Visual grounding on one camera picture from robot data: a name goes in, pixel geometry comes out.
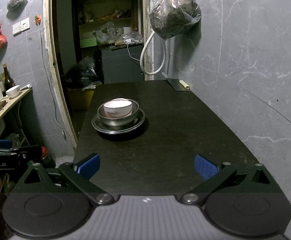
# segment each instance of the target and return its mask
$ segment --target screw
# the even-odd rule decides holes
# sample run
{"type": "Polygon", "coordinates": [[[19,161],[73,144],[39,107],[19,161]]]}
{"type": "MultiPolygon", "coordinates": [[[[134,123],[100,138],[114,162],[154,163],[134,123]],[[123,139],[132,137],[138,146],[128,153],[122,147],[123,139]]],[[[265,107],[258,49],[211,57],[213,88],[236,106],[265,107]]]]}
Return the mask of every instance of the screw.
{"type": "Polygon", "coordinates": [[[183,195],[182,198],[185,202],[188,202],[188,203],[196,202],[199,199],[199,197],[193,193],[185,194],[185,195],[183,195]]]}
{"type": "Polygon", "coordinates": [[[96,200],[100,203],[106,204],[112,200],[112,196],[108,193],[102,193],[96,196],[96,200]]]}

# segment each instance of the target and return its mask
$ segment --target stainless steel bowl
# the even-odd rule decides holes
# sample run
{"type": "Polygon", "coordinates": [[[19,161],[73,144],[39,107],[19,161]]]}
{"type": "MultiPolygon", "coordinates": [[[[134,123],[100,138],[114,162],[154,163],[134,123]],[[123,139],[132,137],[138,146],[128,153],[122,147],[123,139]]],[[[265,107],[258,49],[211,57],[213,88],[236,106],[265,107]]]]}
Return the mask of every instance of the stainless steel bowl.
{"type": "Polygon", "coordinates": [[[111,118],[109,116],[106,115],[104,109],[103,109],[103,105],[99,106],[98,108],[98,115],[100,117],[100,120],[105,123],[106,125],[109,126],[124,126],[130,122],[133,122],[137,116],[138,116],[138,111],[139,111],[139,104],[136,101],[130,100],[129,101],[132,102],[132,114],[129,116],[124,116],[121,118],[111,118]]]}

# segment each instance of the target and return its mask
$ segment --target tabletop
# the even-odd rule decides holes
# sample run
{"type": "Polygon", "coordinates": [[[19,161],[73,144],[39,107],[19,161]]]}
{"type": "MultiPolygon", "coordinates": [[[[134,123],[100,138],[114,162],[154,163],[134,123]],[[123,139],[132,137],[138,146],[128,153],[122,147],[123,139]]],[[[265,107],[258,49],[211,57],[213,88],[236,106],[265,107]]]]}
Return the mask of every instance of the tabletop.
{"type": "Polygon", "coordinates": [[[7,104],[4,106],[4,108],[0,111],[0,119],[2,119],[6,113],[13,108],[26,94],[28,94],[31,91],[31,88],[27,88],[25,90],[22,90],[19,92],[19,95],[15,98],[9,98],[8,96],[5,96],[1,99],[1,101],[6,100],[7,104]]]}
{"type": "Polygon", "coordinates": [[[109,193],[185,193],[203,182],[197,154],[216,164],[253,166],[243,142],[191,91],[175,91],[166,80],[101,85],[95,89],[74,162],[98,153],[100,170],[91,182],[109,193]],[[91,123],[98,107],[115,98],[139,103],[144,124],[127,135],[104,135],[91,123]]]}

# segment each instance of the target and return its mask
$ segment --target bowl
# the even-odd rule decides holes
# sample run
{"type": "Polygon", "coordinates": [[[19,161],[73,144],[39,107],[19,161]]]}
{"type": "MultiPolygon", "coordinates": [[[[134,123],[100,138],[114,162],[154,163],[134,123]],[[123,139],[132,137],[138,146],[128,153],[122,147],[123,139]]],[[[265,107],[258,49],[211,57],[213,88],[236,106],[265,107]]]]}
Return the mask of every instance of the bowl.
{"type": "Polygon", "coordinates": [[[126,124],[129,124],[130,122],[133,122],[137,116],[139,111],[139,104],[136,101],[129,100],[132,103],[132,112],[130,115],[121,117],[121,118],[111,118],[108,116],[103,109],[104,104],[99,106],[98,108],[98,115],[100,120],[105,123],[108,126],[124,126],[126,124]]]}
{"type": "Polygon", "coordinates": [[[124,98],[117,98],[106,102],[103,108],[108,116],[112,118],[121,118],[131,114],[132,102],[124,98]]]}
{"type": "Polygon", "coordinates": [[[15,97],[17,97],[19,95],[19,92],[20,92],[20,86],[17,85],[17,86],[14,86],[14,87],[8,89],[6,91],[6,94],[10,98],[15,98],[15,97]]]}

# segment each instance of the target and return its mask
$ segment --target hose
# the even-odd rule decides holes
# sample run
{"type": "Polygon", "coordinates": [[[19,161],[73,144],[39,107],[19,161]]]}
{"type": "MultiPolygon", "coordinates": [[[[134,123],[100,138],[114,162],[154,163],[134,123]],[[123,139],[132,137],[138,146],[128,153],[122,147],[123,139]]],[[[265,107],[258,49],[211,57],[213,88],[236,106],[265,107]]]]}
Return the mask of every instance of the hose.
{"type": "Polygon", "coordinates": [[[145,43],[145,45],[143,47],[143,50],[141,52],[141,56],[140,56],[140,67],[141,67],[141,70],[143,71],[144,74],[146,74],[148,76],[153,76],[153,75],[159,73],[161,71],[161,69],[163,68],[163,66],[164,66],[164,64],[166,62],[166,58],[167,58],[167,49],[166,49],[166,46],[165,46],[165,41],[164,41],[164,39],[161,39],[161,44],[162,44],[162,49],[163,49],[163,60],[162,60],[161,66],[154,72],[148,72],[148,71],[145,70],[145,68],[143,66],[144,55],[145,55],[145,52],[146,52],[146,50],[148,48],[148,45],[149,45],[149,43],[152,40],[154,35],[155,35],[155,32],[152,32],[150,37],[146,41],[146,43],[145,43]]]}

